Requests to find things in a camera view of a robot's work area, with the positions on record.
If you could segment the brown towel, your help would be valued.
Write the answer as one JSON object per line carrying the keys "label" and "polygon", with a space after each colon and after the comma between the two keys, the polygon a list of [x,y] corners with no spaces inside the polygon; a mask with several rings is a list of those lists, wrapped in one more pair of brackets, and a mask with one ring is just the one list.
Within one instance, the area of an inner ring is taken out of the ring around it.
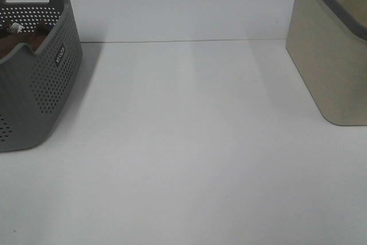
{"label": "brown towel", "polygon": [[28,44],[32,51],[36,51],[47,38],[51,28],[43,21],[28,33],[22,31],[25,27],[16,22],[6,21],[1,27],[1,58],[7,56],[18,44]]}

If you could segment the grey perforated laundry basket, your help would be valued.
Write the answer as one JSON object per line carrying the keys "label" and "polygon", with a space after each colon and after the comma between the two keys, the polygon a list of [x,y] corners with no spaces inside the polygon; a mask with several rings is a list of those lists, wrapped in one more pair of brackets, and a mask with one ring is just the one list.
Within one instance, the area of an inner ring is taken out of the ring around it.
{"label": "grey perforated laundry basket", "polygon": [[50,133],[80,68],[83,52],[70,0],[1,1],[6,21],[32,32],[39,22],[51,31],[34,52],[18,44],[1,58],[1,151],[35,147]]}

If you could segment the beige bin with grey rim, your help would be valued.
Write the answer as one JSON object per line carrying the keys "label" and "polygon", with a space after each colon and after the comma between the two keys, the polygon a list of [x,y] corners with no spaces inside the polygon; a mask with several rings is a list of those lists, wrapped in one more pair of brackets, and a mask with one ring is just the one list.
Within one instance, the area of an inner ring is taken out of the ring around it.
{"label": "beige bin with grey rim", "polygon": [[327,121],[366,125],[366,0],[294,0],[286,49]]}

